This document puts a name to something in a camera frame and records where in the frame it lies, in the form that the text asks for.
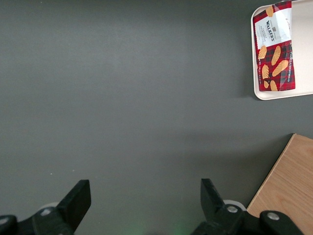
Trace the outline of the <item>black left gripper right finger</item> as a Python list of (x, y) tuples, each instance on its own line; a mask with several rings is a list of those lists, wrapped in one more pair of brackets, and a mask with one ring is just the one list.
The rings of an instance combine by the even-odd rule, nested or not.
[(210, 179), (201, 179), (201, 207), (205, 221), (193, 235), (301, 235), (284, 213), (263, 211), (259, 217), (233, 203), (225, 203)]

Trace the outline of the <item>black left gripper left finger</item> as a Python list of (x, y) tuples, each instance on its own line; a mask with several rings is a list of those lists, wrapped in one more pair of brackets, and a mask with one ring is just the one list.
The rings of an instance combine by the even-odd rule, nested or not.
[(47, 205), (18, 221), (12, 214), (0, 217), (2, 235), (73, 235), (91, 206), (89, 180), (80, 180), (56, 205)]

